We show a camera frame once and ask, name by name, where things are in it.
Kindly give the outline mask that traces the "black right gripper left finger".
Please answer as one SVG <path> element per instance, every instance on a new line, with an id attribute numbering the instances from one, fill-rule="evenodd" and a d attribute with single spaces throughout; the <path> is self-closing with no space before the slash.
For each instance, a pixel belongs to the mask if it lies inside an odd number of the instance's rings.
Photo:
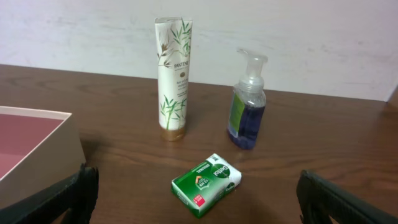
<path id="1" fill-rule="evenodd" d="M 82 164 L 75 174 L 1 209 L 1 223 L 89 224 L 99 191 L 99 170 Z"/>

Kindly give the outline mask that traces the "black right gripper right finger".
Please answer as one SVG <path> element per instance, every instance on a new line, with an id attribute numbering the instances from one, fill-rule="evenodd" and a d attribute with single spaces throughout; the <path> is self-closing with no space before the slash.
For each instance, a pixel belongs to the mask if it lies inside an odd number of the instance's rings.
<path id="1" fill-rule="evenodd" d="M 303 224 L 397 223 L 397 218 L 355 197 L 314 172 L 300 173 L 296 194 Z"/>

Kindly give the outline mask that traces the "white box with pink interior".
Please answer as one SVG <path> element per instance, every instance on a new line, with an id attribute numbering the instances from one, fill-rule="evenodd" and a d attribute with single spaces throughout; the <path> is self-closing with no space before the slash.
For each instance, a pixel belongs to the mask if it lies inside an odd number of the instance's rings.
<path id="1" fill-rule="evenodd" d="M 76 173 L 85 163 L 71 113 L 1 107 L 1 207 Z"/>

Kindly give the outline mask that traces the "blue foaming soap pump bottle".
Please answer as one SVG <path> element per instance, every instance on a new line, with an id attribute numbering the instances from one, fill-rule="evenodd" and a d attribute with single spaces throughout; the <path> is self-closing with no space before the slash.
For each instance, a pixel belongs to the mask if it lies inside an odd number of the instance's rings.
<path id="1" fill-rule="evenodd" d="M 241 149 L 256 145 L 262 116 L 266 107 L 262 67 L 268 58 L 257 52 L 238 49 L 247 61 L 246 73 L 233 87 L 227 132 L 230 140 Z"/>

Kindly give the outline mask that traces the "green Dettol soap box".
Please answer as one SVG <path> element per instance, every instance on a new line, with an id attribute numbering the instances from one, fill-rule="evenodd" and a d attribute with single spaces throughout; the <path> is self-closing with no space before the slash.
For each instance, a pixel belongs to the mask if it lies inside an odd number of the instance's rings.
<path id="1" fill-rule="evenodd" d="M 171 191 L 197 218 L 234 190 L 242 173 L 217 154 L 172 180 Z"/>

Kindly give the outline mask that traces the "white Pantene bamboo tube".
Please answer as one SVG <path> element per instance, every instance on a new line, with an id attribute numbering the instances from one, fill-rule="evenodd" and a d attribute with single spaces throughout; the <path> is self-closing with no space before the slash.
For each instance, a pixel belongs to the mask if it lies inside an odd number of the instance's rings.
<path id="1" fill-rule="evenodd" d="M 155 19 L 159 125 L 167 141 L 185 134 L 192 27 L 191 19 Z"/>

